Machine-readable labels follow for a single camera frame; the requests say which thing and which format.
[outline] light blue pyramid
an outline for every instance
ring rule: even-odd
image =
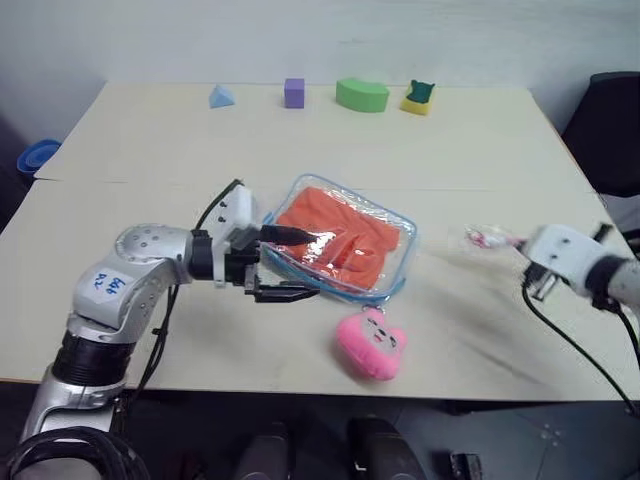
[[[214,88],[211,95],[209,95],[210,108],[226,107],[235,103],[231,90],[221,85],[216,85],[216,88]]]

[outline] purple cube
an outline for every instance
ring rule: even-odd
[[[284,106],[304,108],[304,78],[287,78],[284,82]]]

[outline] pink plush toy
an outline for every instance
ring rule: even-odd
[[[378,380],[391,380],[400,368],[407,344],[404,332],[385,329],[384,314],[375,308],[347,317],[336,329],[338,343],[355,364]]]

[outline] orange cloth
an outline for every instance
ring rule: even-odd
[[[318,235],[308,245],[282,247],[296,260],[341,282],[371,289],[387,252],[398,246],[400,230],[307,187],[277,219],[279,225]]]

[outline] toy block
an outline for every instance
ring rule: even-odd
[[[287,78],[284,82],[284,106],[304,108],[304,78]]]
[[[233,99],[233,93],[228,88],[222,85],[216,85],[216,87],[209,95],[209,107],[218,108],[234,105],[236,102]]]
[[[336,101],[357,112],[377,113],[387,108],[389,89],[381,83],[345,78],[336,83]]]
[[[426,115],[431,107],[434,83],[423,83],[411,80],[405,98],[402,99],[400,110],[415,113],[416,115]]]

